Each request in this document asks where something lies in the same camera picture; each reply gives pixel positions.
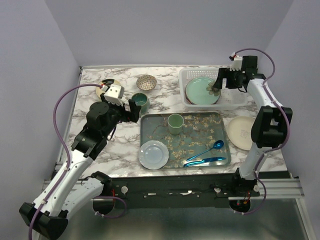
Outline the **pale aqua brown-rimmed plate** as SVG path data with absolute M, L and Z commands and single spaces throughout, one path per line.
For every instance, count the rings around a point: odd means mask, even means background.
M 215 80 L 209 77 L 197 77 L 192 79 L 185 87 L 185 96 L 194 105 L 213 105 L 220 96 L 221 91 L 213 91 Z

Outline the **cream plate with black mark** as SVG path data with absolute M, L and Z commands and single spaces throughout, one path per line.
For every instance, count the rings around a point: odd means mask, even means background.
M 118 86 L 121 86 L 121 83 L 115 79 L 112 79 L 112 78 L 108 78 L 108 79 L 104 79 L 102 81 L 100 81 L 98 83 L 99 85 L 105 85 L 107 87 L 109 87 L 111 84 L 115 84 L 115 85 L 118 85 Z M 96 87 L 95 88 L 95 92 L 96 92 L 96 95 L 101 98 L 101 94 L 104 94 L 105 92 L 102 91 L 99 87 Z

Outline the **cream sweet bear plate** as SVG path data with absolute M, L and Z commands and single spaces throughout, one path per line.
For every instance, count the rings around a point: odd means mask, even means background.
M 229 140 L 238 148 L 249 151 L 253 141 L 251 130 L 255 119 L 247 116 L 237 116 L 227 125 L 227 136 Z

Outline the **pink polka dot plate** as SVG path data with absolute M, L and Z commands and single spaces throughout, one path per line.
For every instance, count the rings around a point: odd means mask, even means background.
M 188 105 L 193 105 L 193 103 L 189 100 L 186 92 L 184 92 L 184 97 L 185 97 L 185 102 L 186 102 Z

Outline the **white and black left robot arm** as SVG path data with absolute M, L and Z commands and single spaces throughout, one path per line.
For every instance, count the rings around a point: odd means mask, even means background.
M 139 119 L 141 107 L 131 99 L 130 110 L 124 105 L 106 101 L 93 103 L 86 115 L 86 124 L 75 137 L 67 161 L 46 189 L 32 202 L 25 202 L 19 209 L 28 225 L 28 239 L 37 232 L 49 240 L 57 240 L 65 231 L 71 217 L 91 199 L 107 197 L 111 191 L 111 179 L 95 173 L 84 186 L 73 190 L 83 172 L 93 163 L 107 145 L 108 136 L 120 122 Z

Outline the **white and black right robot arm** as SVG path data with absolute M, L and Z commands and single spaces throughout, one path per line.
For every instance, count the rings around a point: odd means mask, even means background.
M 213 93 L 223 88 L 244 90 L 249 93 L 259 112 L 251 128 L 252 146 L 245 161 L 226 185 L 216 185 L 218 197 L 249 197 L 260 181 L 259 173 L 267 154 L 281 149 L 290 136 L 293 111 L 282 106 L 271 92 L 268 77 L 258 71 L 257 56 L 230 56 L 230 67 L 220 67 L 215 83 L 207 90 Z

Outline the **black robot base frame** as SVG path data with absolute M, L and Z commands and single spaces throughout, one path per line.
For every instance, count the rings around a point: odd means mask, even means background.
M 105 181 L 102 196 L 112 199 L 95 199 L 93 209 L 101 213 L 112 209 L 157 209 L 157 208 L 228 208 L 242 207 L 236 203 L 260 196 L 258 183 L 249 197 L 218 197 L 215 186 L 225 186 L 234 173 L 173 175 L 147 177 L 113 177 Z

